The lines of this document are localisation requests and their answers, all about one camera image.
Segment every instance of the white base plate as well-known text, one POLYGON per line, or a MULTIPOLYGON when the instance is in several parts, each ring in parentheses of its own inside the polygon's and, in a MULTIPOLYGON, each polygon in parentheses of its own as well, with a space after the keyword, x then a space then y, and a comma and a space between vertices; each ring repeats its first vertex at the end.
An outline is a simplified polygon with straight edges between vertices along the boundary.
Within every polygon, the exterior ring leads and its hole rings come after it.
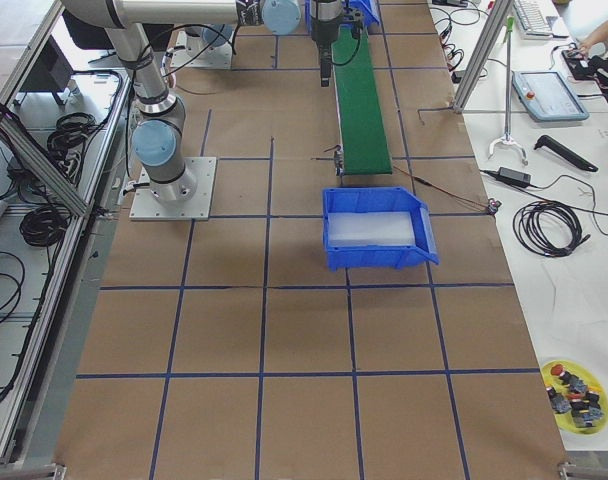
MULTIPOLYGON (((188 200, 182 202, 162 203, 157 200, 148 188, 135 192, 131 207, 131 220, 208 220, 213 198, 215 157, 187 157, 186 168, 197 178, 197 191, 188 200)), ((142 169, 139 182, 148 183, 148 173, 142 169)))
MULTIPOLYGON (((175 46, 186 45, 186 33, 180 32, 177 35, 177 43, 175 46)), ((178 50, 173 53, 171 60, 171 70, 181 67, 186 62, 189 62, 193 55, 190 55, 187 50, 178 50)), ((220 47, 207 48, 195 60, 186 64, 187 67, 194 68, 212 68, 217 70, 230 70, 231 61, 233 58, 233 49, 228 43, 220 47)))

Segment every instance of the person's arm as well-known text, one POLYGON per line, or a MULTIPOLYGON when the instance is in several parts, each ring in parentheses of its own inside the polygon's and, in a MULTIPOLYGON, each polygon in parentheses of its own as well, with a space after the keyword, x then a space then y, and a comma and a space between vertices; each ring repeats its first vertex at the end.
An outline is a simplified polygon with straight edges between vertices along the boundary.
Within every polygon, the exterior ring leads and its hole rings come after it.
POLYGON ((582 55, 587 56, 588 51, 591 47, 597 43, 605 42, 608 40, 608 20, 602 23, 599 27, 591 32, 586 39, 580 43, 580 52, 582 55))

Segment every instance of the yellow plate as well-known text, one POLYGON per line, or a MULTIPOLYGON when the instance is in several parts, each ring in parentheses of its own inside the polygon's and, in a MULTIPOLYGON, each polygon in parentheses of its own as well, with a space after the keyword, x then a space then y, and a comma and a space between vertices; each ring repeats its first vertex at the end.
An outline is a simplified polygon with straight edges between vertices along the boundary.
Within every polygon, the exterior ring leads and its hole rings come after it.
POLYGON ((557 377, 557 375, 551 374, 551 368, 553 366, 561 363, 564 365, 564 370, 572 373, 573 375, 577 375, 580 377, 586 385, 591 388, 596 388, 599 390, 600 394, 600 407, 602 407, 602 412, 604 412, 604 416, 595 421, 595 426, 588 428, 577 428, 573 423, 573 418, 571 417, 571 412, 566 413, 556 413, 555 421, 557 422, 557 426, 567 432, 577 433, 579 435, 591 435, 593 433, 597 433, 604 428, 606 422, 608 422, 608 399, 606 398, 606 392, 602 388, 600 382, 585 368, 581 367, 577 363, 571 362, 569 360, 554 360, 552 362, 547 363, 542 367, 542 377, 544 378, 544 383, 547 385, 551 385, 557 393, 561 393, 566 396, 568 393, 568 389, 566 386, 562 385, 561 380, 557 377))

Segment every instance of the white keyboard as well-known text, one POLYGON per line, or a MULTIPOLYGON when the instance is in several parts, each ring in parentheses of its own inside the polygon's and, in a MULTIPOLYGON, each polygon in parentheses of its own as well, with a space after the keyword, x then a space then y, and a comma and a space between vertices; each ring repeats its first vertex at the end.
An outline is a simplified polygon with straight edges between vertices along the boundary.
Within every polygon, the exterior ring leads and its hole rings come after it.
POLYGON ((553 29, 537 0, 513 0, 513 9, 522 33, 527 37, 551 37, 553 29))

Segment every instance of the black handle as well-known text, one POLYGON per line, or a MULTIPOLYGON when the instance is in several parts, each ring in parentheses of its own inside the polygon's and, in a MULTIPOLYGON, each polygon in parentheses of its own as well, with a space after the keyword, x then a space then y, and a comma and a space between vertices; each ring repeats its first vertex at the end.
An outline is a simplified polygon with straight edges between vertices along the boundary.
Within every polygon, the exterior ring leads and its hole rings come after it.
POLYGON ((590 162, 587 162, 582 157, 580 157, 577 153, 571 150, 568 147, 565 147, 557 140, 549 137, 548 135, 542 135, 535 144, 535 148, 538 149, 540 147, 548 147, 557 153, 563 159, 569 161, 573 165, 575 165, 580 170, 584 170, 586 172, 597 172, 598 168, 590 162))

